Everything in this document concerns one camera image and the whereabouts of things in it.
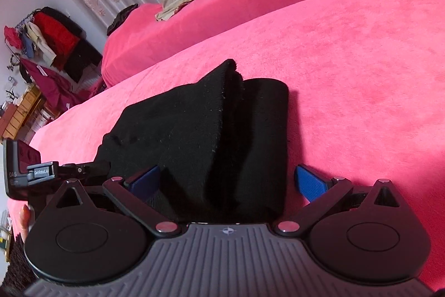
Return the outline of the person's left hand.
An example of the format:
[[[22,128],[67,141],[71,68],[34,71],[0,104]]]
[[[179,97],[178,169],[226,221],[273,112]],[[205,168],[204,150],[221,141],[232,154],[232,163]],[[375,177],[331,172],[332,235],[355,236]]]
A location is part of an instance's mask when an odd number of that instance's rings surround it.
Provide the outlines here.
[[[25,204],[19,212],[18,225],[22,241],[25,241],[29,233],[29,222],[31,213],[29,207]]]

